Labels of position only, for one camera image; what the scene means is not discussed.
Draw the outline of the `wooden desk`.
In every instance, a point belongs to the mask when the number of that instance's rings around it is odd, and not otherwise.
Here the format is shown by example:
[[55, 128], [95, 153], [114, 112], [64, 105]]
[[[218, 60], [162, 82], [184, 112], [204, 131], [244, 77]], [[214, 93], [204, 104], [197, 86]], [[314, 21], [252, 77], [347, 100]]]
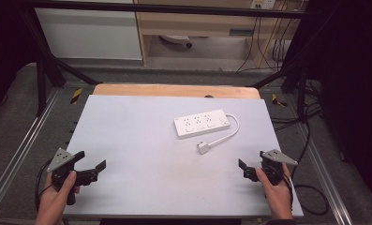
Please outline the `wooden desk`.
[[[252, 0], [133, 0], [136, 4], [252, 8]], [[296, 11], [297, 0], [275, 0], [274, 10]], [[269, 51], [277, 40], [291, 40], [300, 21], [282, 18], [146, 13], [136, 14], [140, 36], [190, 36], [245, 38], [255, 66], [268, 65]]]

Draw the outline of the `aluminium rail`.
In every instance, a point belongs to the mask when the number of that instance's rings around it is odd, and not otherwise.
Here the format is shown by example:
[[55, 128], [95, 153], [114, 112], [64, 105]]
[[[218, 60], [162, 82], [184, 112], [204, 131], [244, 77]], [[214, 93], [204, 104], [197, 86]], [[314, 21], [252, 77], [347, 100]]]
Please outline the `aluminium rail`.
[[309, 137], [310, 131], [308, 130], [307, 124], [299, 124], [298, 128], [306, 141], [306, 149], [309, 154], [309, 158], [317, 173], [317, 177], [320, 180], [322, 190], [332, 209], [337, 224], [352, 225], [352, 219], [349, 211], [342, 201], [342, 198], [335, 186], [335, 182], [332, 179], [332, 176], [329, 174], [329, 171], [326, 168], [313, 139]]
[[49, 116], [57, 97], [61, 94], [60, 88], [54, 88], [46, 101], [46, 108], [42, 111], [41, 115], [37, 116], [32, 126], [28, 129], [26, 135], [22, 139], [21, 144], [17, 148], [14, 156], [10, 160], [9, 164], [6, 166], [3, 174], [0, 177], [0, 202], [4, 198], [11, 182], [13, 181], [17, 171], [21, 167], [23, 161], [25, 160], [30, 148], [32, 147], [35, 139], [41, 128], [43, 127], [47, 117]]

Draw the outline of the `white wall socket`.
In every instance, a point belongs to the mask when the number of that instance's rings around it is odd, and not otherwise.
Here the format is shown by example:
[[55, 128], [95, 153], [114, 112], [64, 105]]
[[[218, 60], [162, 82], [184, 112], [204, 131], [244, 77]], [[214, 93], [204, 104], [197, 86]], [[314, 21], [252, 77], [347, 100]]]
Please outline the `white wall socket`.
[[275, 0], [252, 0], [251, 7], [256, 9], [272, 9]]

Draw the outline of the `grey chair caster base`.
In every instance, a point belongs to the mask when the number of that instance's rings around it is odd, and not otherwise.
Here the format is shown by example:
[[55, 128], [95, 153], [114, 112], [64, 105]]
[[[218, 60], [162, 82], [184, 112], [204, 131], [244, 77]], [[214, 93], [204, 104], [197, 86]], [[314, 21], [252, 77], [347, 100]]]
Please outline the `grey chair caster base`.
[[188, 36], [161, 36], [161, 38], [171, 43], [186, 45], [188, 48], [192, 47]]

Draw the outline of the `person's left hand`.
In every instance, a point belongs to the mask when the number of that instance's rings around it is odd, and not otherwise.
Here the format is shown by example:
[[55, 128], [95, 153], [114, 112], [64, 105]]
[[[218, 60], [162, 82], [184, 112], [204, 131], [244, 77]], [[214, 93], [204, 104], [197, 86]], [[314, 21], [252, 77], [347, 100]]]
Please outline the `person's left hand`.
[[35, 225], [61, 225], [69, 192], [71, 190], [75, 193], [80, 192], [80, 188], [75, 187], [76, 178], [77, 174], [74, 171], [70, 172], [62, 187], [56, 190], [52, 185], [52, 174], [50, 172], [47, 174]]

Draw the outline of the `white power strip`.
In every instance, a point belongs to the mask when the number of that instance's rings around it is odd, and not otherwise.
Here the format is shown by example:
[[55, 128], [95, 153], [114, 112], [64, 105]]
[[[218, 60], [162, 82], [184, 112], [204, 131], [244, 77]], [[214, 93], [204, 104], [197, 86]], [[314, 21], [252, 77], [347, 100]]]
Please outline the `white power strip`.
[[222, 110], [201, 112], [173, 119], [177, 137], [191, 138], [207, 133], [228, 129], [231, 125]]

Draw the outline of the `wooden board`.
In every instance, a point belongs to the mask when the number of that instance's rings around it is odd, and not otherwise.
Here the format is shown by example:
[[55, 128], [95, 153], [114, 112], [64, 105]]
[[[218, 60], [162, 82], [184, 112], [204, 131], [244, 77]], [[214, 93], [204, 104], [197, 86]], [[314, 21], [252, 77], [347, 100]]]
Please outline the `wooden board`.
[[95, 87], [94, 95], [145, 96], [145, 97], [188, 97], [188, 98], [249, 98], [260, 99], [256, 88], [211, 85], [174, 84], [127, 84], [101, 83]]

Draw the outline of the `person's right hand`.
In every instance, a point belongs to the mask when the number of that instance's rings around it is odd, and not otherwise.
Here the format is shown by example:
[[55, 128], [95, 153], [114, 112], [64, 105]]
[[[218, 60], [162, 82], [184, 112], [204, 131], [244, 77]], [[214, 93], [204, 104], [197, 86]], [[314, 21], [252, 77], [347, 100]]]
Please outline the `person's right hand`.
[[263, 169], [258, 168], [256, 174], [265, 192], [272, 219], [293, 219], [291, 195], [287, 181], [282, 179], [280, 183], [273, 186]]

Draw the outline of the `black metal frame bar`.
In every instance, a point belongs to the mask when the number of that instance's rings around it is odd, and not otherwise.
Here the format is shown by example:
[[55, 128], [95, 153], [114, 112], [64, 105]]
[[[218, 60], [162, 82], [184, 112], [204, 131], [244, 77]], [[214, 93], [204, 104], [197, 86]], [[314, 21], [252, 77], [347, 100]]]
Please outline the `black metal frame bar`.
[[24, 0], [23, 2], [27, 6], [32, 7], [32, 8], [220, 15], [220, 16], [287, 18], [287, 19], [302, 19], [304, 17], [310, 17], [310, 14], [306, 12], [282, 11], [282, 10], [102, 3], [102, 2], [59, 1], [59, 0]]

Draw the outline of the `black curtain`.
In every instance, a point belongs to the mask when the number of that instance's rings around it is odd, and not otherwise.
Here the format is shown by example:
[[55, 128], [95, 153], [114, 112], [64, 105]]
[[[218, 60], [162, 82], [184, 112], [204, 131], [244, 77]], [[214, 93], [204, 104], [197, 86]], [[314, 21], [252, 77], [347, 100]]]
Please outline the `black curtain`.
[[372, 0], [309, 0], [287, 60], [322, 85], [340, 147], [372, 193]]
[[14, 0], [0, 0], [0, 104], [17, 72], [33, 61]]

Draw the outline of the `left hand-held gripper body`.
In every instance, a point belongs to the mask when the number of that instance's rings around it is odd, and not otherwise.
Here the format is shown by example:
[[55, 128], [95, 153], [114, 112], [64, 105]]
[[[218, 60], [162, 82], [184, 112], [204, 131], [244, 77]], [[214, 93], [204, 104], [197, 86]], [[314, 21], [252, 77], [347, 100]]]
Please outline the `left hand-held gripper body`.
[[[72, 161], [73, 156], [67, 150], [59, 148], [48, 166], [47, 172], [52, 174], [52, 184], [56, 188], [61, 188], [70, 172], [74, 171], [75, 163]], [[98, 172], [95, 168], [77, 171], [77, 177], [74, 186], [89, 186], [96, 182]]]

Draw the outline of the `black metal frame strut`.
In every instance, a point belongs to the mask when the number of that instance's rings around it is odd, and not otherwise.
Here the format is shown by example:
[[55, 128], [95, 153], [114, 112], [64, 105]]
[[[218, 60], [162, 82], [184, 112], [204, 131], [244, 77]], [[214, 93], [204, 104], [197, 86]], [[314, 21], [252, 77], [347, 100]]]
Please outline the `black metal frame strut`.
[[311, 61], [310, 56], [314, 43], [325, 25], [325, 16], [322, 11], [304, 11], [300, 12], [299, 15], [300, 23], [295, 31], [282, 68], [268, 78], [251, 84], [251, 87], [260, 89], [265, 84], [285, 76], [286, 79], [281, 89], [284, 93], [289, 93], [295, 87], [298, 87], [296, 115], [299, 119], [305, 121], [306, 66]]
[[34, 10], [20, 7], [18, 15], [28, 46], [37, 63], [37, 116], [42, 115], [47, 108], [46, 79], [49, 79], [54, 87], [63, 87], [66, 84], [63, 70], [88, 84], [100, 84], [53, 55]]

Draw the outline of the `white cabinet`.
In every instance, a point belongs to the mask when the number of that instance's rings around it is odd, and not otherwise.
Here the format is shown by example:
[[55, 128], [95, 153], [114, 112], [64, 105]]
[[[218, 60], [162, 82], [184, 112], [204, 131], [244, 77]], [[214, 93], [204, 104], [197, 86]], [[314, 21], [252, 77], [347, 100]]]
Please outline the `white cabinet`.
[[36, 13], [56, 57], [142, 59], [133, 13], [47, 8]]

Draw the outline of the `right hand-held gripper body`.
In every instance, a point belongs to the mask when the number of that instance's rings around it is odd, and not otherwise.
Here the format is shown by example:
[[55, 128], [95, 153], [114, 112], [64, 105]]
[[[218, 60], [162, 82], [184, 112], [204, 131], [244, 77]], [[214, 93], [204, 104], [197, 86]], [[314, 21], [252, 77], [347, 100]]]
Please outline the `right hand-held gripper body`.
[[[266, 174], [268, 180], [273, 186], [278, 185], [284, 177], [283, 163], [297, 166], [298, 162], [279, 150], [273, 149], [265, 152], [261, 158], [261, 169]], [[250, 179], [253, 182], [258, 182], [259, 178], [256, 173], [256, 169], [248, 167], [247, 171], [243, 171], [244, 178]]]

